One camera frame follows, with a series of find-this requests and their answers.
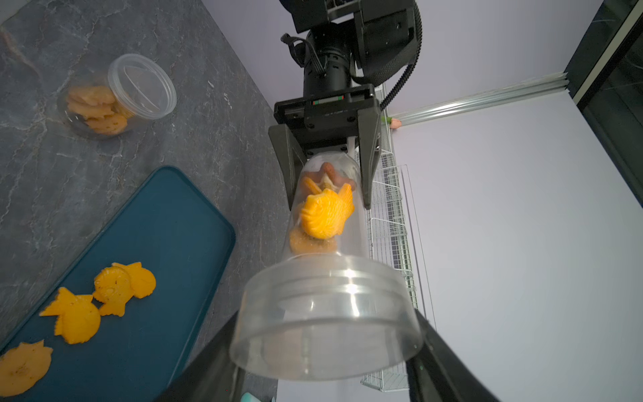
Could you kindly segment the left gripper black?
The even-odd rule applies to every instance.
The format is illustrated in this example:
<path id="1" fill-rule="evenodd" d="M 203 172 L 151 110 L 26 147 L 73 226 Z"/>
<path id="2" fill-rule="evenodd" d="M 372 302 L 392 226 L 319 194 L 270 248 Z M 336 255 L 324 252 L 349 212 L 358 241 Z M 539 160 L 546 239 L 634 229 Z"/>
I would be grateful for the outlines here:
<path id="1" fill-rule="evenodd" d="M 307 159 L 304 151 L 345 146 L 350 137 L 359 142 L 363 204 L 371 209 L 373 177 L 381 153 L 381 110 L 373 85 L 360 85 L 277 102 L 278 125 L 268 134 L 280 164 L 289 209 Z"/>

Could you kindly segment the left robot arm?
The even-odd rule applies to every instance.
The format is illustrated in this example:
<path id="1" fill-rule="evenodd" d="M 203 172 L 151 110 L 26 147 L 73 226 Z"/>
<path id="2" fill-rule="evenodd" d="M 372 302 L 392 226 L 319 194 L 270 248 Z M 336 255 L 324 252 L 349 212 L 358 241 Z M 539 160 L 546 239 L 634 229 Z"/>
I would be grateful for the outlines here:
<path id="1" fill-rule="evenodd" d="M 359 147 L 360 184 L 371 207 L 383 110 L 420 58 L 423 26 L 414 1 L 284 1 L 297 34 L 281 42 L 303 69 L 303 96 L 278 102 L 269 137 L 288 201 L 309 157 Z"/>

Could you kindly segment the clear jar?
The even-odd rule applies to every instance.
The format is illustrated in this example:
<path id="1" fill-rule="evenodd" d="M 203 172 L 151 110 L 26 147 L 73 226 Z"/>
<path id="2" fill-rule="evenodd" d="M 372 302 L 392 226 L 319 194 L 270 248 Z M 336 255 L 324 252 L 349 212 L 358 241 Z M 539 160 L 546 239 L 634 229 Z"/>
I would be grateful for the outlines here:
<path id="1" fill-rule="evenodd" d="M 93 140 L 150 127 L 169 116 L 177 92 L 153 60 L 125 54 L 102 70 L 85 70 L 63 85 L 57 97 L 61 119 L 75 133 Z"/>
<path id="2" fill-rule="evenodd" d="M 281 260 L 246 285 L 229 354 L 244 370 L 289 381 L 366 375 L 414 356 L 420 325 L 400 271 L 369 254 L 358 163 L 311 158 Z"/>

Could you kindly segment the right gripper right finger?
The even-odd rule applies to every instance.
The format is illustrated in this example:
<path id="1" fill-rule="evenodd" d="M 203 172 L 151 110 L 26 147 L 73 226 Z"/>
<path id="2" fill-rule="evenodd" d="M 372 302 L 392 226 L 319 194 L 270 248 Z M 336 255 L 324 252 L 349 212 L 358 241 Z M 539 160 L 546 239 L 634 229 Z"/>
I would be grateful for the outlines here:
<path id="1" fill-rule="evenodd" d="M 411 401 L 492 401 L 499 399 L 456 356 L 420 311 L 423 334 L 417 355 L 405 362 Z"/>

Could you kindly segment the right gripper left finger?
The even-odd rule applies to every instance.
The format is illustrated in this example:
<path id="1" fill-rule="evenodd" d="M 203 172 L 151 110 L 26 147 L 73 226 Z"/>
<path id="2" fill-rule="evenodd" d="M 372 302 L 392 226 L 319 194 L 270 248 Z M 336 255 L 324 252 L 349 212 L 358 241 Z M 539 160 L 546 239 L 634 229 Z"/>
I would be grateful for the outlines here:
<path id="1" fill-rule="evenodd" d="M 245 371 L 229 356 L 238 313 L 156 401 L 241 401 Z"/>

